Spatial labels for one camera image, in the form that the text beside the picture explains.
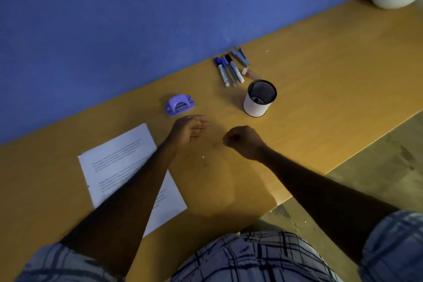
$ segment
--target pen holder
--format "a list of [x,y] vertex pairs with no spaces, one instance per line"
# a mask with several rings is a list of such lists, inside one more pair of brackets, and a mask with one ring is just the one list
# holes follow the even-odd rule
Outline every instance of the pen holder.
[[248,86],[244,100],[244,111],[252,117],[263,116],[270,104],[276,99],[278,92],[272,83],[265,80],[253,81]]

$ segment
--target hand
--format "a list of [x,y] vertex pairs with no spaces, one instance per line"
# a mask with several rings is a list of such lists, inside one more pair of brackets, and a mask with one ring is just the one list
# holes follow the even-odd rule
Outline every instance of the hand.
[[233,148],[243,157],[258,161],[268,149],[257,132],[250,126],[238,126],[231,129],[222,138],[223,144]]
[[181,148],[190,141],[198,140],[209,126],[205,119],[204,115],[188,115],[177,119],[166,142]]

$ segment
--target marker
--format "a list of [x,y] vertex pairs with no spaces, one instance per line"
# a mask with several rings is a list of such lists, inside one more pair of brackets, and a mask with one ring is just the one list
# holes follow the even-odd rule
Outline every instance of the marker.
[[228,63],[230,64],[230,66],[232,67],[232,70],[235,73],[235,76],[238,78],[238,80],[243,83],[244,82],[244,78],[242,77],[241,73],[239,72],[238,68],[236,68],[236,65],[234,63],[234,61],[232,60],[232,58],[230,57],[229,54],[225,55],[226,60],[228,61]]
[[230,86],[230,85],[229,85],[229,80],[228,80],[228,77],[226,77],[225,71],[223,70],[222,61],[220,60],[220,58],[219,58],[219,57],[216,57],[216,58],[214,59],[214,62],[216,63],[216,66],[217,66],[217,67],[219,68],[219,70],[220,70],[220,74],[222,75],[223,82],[225,83],[225,86],[226,86],[226,87],[229,87],[229,86]]
[[223,68],[225,68],[226,72],[228,73],[228,76],[229,76],[229,78],[230,78],[230,81],[232,82],[232,85],[233,85],[234,87],[236,87],[236,82],[235,82],[234,78],[232,77],[232,74],[230,73],[230,70],[229,70],[229,68],[228,68],[229,63],[228,63],[228,61],[226,60],[225,56],[222,56],[222,65],[223,65]]

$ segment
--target white paper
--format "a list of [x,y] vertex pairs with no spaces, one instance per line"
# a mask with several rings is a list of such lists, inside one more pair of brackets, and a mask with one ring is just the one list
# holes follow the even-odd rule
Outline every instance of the white paper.
[[[78,156],[95,208],[129,180],[157,146],[147,124],[136,128]],[[144,236],[187,209],[169,171],[145,228]]]

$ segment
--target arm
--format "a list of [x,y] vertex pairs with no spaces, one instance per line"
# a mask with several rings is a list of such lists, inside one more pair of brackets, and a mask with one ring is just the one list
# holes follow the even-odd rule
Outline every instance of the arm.
[[178,119],[167,139],[135,175],[82,220],[61,243],[125,276],[135,258],[167,169],[177,152],[205,133],[202,115]]
[[398,208],[321,176],[270,149],[249,126],[223,138],[245,158],[256,160],[279,178],[320,228],[356,264],[373,228]]

